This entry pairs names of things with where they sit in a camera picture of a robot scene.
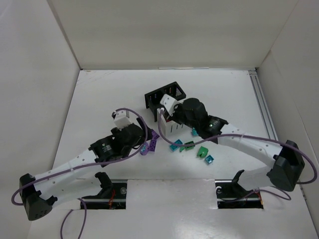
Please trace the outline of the green lego brick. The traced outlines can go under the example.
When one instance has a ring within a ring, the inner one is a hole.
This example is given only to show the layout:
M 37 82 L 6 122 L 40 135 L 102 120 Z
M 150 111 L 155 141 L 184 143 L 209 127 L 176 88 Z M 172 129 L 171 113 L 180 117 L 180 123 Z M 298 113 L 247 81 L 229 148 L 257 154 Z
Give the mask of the green lego brick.
M 195 147 L 194 141 L 189 141 L 185 143 L 185 150 L 191 150 Z

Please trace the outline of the green rounded lego block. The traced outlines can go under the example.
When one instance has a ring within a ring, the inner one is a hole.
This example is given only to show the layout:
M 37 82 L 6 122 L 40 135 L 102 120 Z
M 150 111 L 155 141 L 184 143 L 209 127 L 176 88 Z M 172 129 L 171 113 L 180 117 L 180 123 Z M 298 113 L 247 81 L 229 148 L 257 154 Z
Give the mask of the green rounded lego block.
M 198 158 L 205 158 L 208 155 L 208 148 L 201 146 L 197 152 L 197 157 Z

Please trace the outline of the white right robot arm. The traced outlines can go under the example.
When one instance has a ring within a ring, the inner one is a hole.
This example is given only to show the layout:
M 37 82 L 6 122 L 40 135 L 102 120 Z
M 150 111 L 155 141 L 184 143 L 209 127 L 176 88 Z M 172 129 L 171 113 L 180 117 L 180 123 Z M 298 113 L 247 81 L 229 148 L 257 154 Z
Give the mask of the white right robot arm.
M 298 146 L 288 140 L 284 146 L 258 140 L 228 121 L 208 114 L 196 98 L 189 98 L 173 107 L 172 119 L 194 128 L 202 139 L 228 146 L 261 161 L 264 166 L 254 170 L 240 170 L 232 182 L 246 191 L 274 186 L 291 192 L 305 166 Z

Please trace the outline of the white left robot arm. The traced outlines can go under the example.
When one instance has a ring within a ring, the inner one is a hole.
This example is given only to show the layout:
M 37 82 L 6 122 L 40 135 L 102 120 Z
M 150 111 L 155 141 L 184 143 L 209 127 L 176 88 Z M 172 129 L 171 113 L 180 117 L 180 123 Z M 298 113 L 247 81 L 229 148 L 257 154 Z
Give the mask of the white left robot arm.
M 38 220 L 73 199 L 108 195 L 113 184 L 103 167 L 129 157 L 132 149 L 152 137 L 151 129 L 142 122 L 115 127 L 110 136 L 97 140 L 67 163 L 35 176 L 21 176 L 19 195 L 28 220 Z

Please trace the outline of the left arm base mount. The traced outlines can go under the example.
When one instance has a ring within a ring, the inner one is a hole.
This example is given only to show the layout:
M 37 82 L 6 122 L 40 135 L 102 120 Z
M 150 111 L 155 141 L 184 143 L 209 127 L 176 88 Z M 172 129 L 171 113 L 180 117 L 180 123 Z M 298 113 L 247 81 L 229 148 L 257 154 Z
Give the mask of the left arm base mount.
M 86 196 L 82 200 L 88 210 L 126 209 L 127 180 L 113 180 L 113 188 L 105 195 Z

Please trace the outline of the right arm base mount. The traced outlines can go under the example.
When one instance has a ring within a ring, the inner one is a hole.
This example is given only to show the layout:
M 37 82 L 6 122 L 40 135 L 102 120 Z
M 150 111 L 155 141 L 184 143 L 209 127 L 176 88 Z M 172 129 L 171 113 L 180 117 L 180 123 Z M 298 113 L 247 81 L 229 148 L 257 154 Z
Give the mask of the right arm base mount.
M 259 193 L 251 193 L 231 180 L 215 182 L 218 209 L 263 209 Z

